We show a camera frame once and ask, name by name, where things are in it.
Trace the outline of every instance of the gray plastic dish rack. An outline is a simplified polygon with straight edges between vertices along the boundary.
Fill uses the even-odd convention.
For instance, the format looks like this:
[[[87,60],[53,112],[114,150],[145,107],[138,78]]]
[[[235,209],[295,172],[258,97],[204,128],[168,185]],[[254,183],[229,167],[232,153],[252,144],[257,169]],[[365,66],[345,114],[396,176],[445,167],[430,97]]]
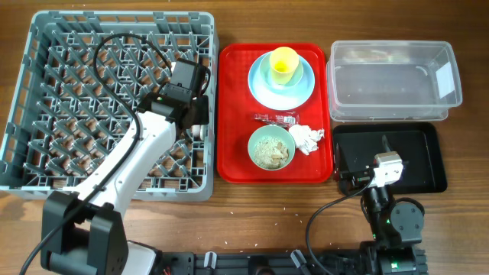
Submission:
[[[28,32],[0,151],[0,190],[26,199],[69,192],[104,160],[131,120],[91,67],[111,34],[146,37],[170,62],[185,58],[212,75],[203,141],[177,141],[154,164],[134,199],[195,202],[212,195],[219,40],[214,17],[183,11],[40,11]],[[167,78],[168,68],[139,40],[114,39],[101,50],[103,79],[133,109]]]

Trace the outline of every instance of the bowl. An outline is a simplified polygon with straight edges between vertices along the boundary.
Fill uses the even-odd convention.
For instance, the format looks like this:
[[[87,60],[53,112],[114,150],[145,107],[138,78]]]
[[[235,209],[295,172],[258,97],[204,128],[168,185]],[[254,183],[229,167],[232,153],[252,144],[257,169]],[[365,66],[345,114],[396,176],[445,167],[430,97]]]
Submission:
[[[283,145],[285,145],[285,147],[287,147],[289,157],[287,158],[285,164],[283,166],[281,166],[280,168],[277,168],[277,169],[263,168],[263,167],[259,166],[254,159],[255,147],[257,146],[258,142],[262,138],[265,138],[266,136],[278,138],[279,140],[281,140],[283,142]],[[284,128],[282,128],[280,126],[265,125],[263,127],[260,127],[250,136],[250,139],[248,141],[248,155],[250,156],[253,163],[263,170],[276,171],[276,170],[280,170],[280,169],[286,167],[287,165],[289,165],[290,161],[292,161],[293,155],[295,154],[295,152],[296,152],[296,143],[294,142],[292,135],[290,135],[287,130],[285,130]]]

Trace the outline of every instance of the plastic storage bin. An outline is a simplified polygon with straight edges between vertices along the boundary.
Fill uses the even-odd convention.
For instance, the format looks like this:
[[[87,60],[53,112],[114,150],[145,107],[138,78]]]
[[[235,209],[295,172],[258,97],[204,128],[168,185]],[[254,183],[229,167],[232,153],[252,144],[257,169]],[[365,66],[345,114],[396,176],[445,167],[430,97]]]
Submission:
[[[177,141],[154,164],[134,198],[182,202],[212,195],[219,40],[214,17],[197,11],[38,12],[0,151],[0,190],[26,199],[69,192],[110,154],[130,118],[92,77],[91,62],[98,43],[121,32],[146,37],[170,61],[197,61],[212,72],[204,141]],[[167,77],[162,60],[141,46],[138,40],[112,40],[99,55],[102,78],[133,109]]]
[[[335,121],[443,120],[462,102],[447,42],[336,41],[327,67]]]

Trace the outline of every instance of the stacked plates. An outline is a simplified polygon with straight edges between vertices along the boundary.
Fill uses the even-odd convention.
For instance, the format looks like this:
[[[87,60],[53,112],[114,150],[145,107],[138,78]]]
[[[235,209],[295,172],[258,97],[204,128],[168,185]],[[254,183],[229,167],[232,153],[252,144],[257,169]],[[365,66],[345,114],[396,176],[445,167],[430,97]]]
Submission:
[[[286,111],[301,106],[314,90],[314,72],[307,61],[299,56],[300,63],[290,81],[279,85],[270,75],[270,55],[266,53],[256,59],[248,74],[251,94],[263,106]]]

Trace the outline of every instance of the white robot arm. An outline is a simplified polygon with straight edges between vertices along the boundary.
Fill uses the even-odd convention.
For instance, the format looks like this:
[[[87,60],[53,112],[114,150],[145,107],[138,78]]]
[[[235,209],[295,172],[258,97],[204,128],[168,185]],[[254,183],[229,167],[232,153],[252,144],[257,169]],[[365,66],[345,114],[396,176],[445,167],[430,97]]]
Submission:
[[[175,123],[166,121],[164,116],[153,112],[137,113],[137,116],[141,123],[138,144],[128,160],[119,167],[117,172],[105,184],[104,192],[99,192],[90,200],[90,203],[97,206],[111,203],[114,206],[114,210],[121,213],[123,218],[126,209],[129,207],[129,202],[148,171],[158,158],[173,146],[176,139]],[[93,191],[93,187],[100,184],[102,179],[128,150],[135,133],[135,125],[132,122],[128,132],[106,157],[102,165],[74,189],[75,192],[79,193],[78,199],[84,200]]]
[[[138,105],[137,143],[134,120],[100,167],[71,194],[53,192],[47,198],[43,238],[60,224],[64,226],[40,250],[43,268],[75,275],[164,273],[161,251],[127,241],[122,219],[141,182],[176,138],[193,125],[209,123],[209,100],[202,95],[209,69],[187,60],[178,60],[174,69],[161,93],[147,94]],[[73,213],[74,218],[65,224]],[[76,227],[84,221],[91,222],[88,231]]]

